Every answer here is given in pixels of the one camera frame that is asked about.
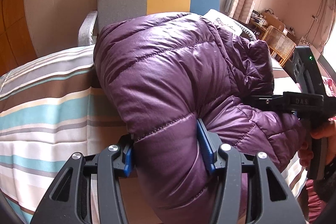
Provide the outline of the person's right hand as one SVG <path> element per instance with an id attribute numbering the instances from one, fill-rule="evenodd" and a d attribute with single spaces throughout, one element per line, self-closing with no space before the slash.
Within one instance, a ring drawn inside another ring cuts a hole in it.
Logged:
<path id="1" fill-rule="evenodd" d="M 335 120 L 328 121 L 320 128 L 311 133 L 313 139 L 327 138 L 327 153 L 325 164 L 328 165 L 335 158 L 336 144 L 335 144 Z M 307 141 L 304 141 L 301 148 L 298 150 L 299 162 L 303 167 L 308 167 L 311 159 L 313 159 L 313 152 L 309 148 Z"/>

